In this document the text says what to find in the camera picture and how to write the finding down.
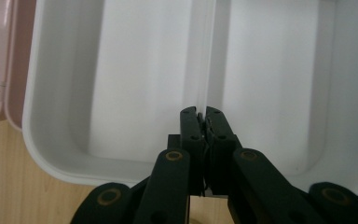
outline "container compartment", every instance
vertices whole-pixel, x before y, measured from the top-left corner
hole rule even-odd
[[[358,1],[38,1],[24,138],[51,175],[136,184],[192,105],[358,193]]]

